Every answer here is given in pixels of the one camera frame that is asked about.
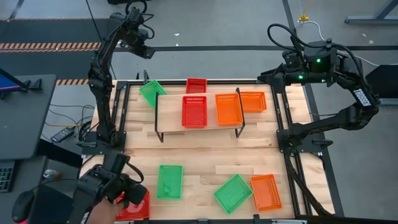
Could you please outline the black keyboard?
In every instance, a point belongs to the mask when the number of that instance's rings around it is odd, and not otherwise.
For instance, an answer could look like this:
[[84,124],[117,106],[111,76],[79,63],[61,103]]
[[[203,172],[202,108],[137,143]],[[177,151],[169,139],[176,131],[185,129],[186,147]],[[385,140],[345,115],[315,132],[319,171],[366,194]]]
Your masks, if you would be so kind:
[[11,190],[13,171],[12,167],[0,168],[0,193],[6,193]]

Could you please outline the grey desk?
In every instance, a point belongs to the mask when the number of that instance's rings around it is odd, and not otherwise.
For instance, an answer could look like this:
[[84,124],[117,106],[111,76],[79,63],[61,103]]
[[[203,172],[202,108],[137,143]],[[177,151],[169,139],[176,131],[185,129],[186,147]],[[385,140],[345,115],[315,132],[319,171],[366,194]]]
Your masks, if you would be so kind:
[[41,79],[40,91],[12,92],[0,100],[0,161],[35,155],[57,77],[17,76],[20,81]]

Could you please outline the person's forearm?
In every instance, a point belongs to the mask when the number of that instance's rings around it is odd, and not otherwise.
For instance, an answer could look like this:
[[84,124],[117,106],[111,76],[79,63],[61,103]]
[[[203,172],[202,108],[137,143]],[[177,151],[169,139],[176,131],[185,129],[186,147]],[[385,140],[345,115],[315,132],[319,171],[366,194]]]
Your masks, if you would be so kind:
[[105,197],[92,209],[86,224],[114,224],[121,210],[120,206],[114,205]]

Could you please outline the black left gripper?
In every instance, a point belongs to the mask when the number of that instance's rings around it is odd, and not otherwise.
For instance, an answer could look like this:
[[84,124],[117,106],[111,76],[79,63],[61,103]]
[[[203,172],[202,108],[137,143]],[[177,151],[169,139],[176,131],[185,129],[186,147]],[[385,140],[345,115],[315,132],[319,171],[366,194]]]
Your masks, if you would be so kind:
[[140,58],[151,59],[155,53],[155,49],[145,46],[145,41],[148,38],[149,34],[145,29],[129,30],[121,41],[121,47],[132,50],[142,49],[142,52],[139,52],[136,55]]

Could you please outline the black computer mouse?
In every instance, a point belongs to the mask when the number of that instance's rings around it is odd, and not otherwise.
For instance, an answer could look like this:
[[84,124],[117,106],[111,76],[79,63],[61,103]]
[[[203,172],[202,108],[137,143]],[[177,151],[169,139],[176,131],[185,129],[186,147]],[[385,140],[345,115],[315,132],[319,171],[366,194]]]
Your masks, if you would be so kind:
[[18,196],[11,213],[12,220],[15,223],[22,223],[28,218],[34,199],[35,193],[33,190],[25,191]]

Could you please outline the black power adapter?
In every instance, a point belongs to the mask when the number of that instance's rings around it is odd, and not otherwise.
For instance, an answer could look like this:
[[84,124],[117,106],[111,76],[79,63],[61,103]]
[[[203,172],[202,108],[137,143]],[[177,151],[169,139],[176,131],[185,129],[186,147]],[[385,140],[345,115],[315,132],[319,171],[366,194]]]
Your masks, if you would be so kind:
[[60,143],[64,141],[66,138],[69,138],[74,134],[74,129],[71,127],[63,128],[57,134],[53,135],[50,140],[55,143]]

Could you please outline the grey metal floor frame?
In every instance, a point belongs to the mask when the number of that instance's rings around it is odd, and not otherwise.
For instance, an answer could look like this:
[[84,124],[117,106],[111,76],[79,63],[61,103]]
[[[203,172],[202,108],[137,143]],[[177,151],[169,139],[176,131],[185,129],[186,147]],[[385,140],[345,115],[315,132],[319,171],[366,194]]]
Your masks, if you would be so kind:
[[371,16],[346,16],[346,24],[398,24],[398,16],[389,13],[398,6],[398,0],[388,0],[374,15]]

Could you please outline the wooden shelf with black legs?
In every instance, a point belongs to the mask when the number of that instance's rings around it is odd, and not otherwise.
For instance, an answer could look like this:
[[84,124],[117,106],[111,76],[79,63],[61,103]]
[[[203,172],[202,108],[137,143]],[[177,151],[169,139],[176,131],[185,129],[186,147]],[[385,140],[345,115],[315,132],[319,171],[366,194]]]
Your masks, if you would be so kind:
[[[176,133],[185,131],[204,131],[217,129],[233,129],[236,137],[240,137],[246,122],[244,118],[243,104],[240,89],[234,92],[240,99],[243,123],[234,126],[220,126],[216,118],[215,95],[226,93],[195,93],[182,95],[157,95],[155,104],[155,132],[161,142],[164,141],[165,133]],[[182,126],[182,98],[184,96],[206,96],[207,97],[207,126],[204,128],[184,128]]]

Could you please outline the black floor mat hazard stripes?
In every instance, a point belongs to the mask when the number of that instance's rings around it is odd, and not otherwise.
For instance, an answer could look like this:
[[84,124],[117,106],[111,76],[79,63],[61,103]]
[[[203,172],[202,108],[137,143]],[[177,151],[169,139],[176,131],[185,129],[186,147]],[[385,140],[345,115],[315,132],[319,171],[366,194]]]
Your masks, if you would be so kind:
[[0,20],[0,68],[13,76],[54,74],[60,85],[81,85],[100,37],[115,27],[107,18]]

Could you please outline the orange plastic basket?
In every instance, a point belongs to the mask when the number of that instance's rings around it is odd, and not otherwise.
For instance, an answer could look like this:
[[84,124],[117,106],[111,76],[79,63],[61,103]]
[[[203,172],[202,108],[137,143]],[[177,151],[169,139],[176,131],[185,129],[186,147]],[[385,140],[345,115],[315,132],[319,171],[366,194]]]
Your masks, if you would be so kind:
[[234,126],[243,123],[240,99],[237,93],[215,95],[216,118],[220,126]]
[[241,98],[245,113],[260,113],[267,109],[263,91],[242,91]]
[[259,212],[282,209],[279,189],[273,174],[251,177],[254,203]]

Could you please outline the black box on floor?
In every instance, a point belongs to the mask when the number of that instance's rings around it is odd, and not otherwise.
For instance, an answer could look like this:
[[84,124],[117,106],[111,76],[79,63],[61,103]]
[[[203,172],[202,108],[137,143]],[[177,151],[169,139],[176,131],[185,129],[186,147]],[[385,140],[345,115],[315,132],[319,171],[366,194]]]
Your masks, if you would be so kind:
[[380,65],[366,80],[380,98],[398,98],[398,65]]

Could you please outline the red plastic basket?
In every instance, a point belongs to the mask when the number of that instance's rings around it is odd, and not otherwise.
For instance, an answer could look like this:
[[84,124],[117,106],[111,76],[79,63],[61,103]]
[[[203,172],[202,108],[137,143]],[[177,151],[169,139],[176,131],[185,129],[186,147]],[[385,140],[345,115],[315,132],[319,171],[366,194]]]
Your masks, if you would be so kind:
[[150,193],[147,192],[139,205],[129,203],[127,208],[122,209],[116,216],[116,221],[132,221],[149,218],[150,216]]
[[204,128],[207,126],[207,97],[184,96],[182,98],[182,126]]
[[186,84],[186,93],[206,93],[207,79],[188,78]]

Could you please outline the green plastic basket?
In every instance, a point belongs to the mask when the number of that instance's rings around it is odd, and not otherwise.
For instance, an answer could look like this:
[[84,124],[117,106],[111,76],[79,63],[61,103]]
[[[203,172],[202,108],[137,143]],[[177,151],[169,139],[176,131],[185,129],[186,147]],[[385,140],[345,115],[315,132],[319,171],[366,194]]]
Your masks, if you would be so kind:
[[253,191],[239,174],[235,174],[219,187],[213,195],[223,210],[227,214],[232,214],[253,195]]
[[156,104],[156,94],[166,95],[167,92],[164,90],[162,85],[157,80],[152,80],[151,82],[145,84],[139,89],[141,95],[144,97],[146,102],[152,107],[155,108]]
[[183,166],[160,165],[157,179],[156,197],[162,200],[182,198]]

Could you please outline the silver drink can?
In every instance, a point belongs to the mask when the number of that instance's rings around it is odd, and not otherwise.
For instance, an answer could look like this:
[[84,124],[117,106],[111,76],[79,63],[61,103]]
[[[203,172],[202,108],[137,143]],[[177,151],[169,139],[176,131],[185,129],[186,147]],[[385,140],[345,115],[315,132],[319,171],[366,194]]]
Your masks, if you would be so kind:
[[61,178],[61,176],[62,176],[61,172],[59,172],[57,170],[53,170],[53,169],[47,169],[43,173],[43,177],[45,179],[55,180],[55,179]]

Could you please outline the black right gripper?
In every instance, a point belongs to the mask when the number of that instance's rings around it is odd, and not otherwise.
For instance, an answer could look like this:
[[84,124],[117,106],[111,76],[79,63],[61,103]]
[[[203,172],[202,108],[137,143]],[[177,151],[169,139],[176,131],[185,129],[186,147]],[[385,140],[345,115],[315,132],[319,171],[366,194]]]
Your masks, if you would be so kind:
[[276,69],[262,72],[258,76],[259,83],[274,86],[275,90],[284,90],[291,84],[304,85],[309,83],[309,74],[303,71],[287,72],[284,65],[280,64]]

